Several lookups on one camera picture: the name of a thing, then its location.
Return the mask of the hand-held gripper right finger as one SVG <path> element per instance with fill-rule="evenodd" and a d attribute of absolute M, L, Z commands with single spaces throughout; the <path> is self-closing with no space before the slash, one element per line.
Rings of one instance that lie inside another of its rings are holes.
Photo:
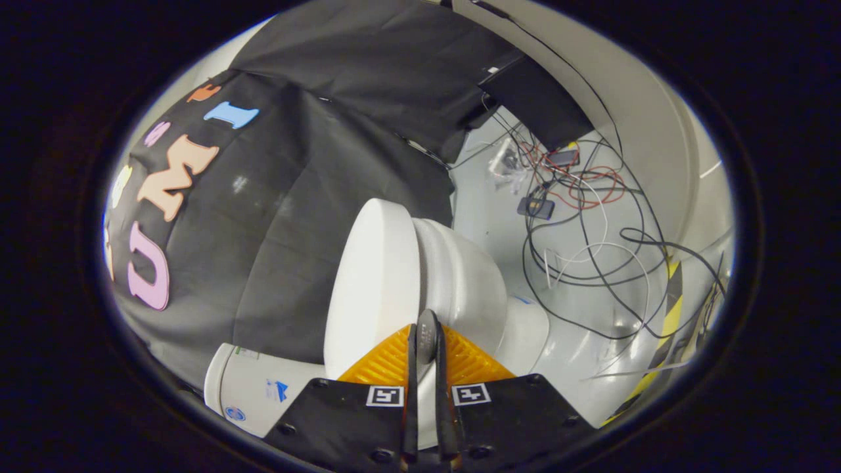
<path fill-rule="evenodd" d="M 544 375 L 515 375 L 456 330 L 436 330 L 436 430 L 454 470 L 552 469 L 595 437 Z"/>

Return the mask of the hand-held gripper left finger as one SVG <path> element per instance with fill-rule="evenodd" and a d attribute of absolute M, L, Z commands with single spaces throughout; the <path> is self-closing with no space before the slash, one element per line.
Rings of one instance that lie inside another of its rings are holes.
<path fill-rule="evenodd" d="M 281 417 L 281 449 L 332 472 L 403 472 L 417 459 L 417 327 L 379 342 L 336 380 L 315 378 Z"/>

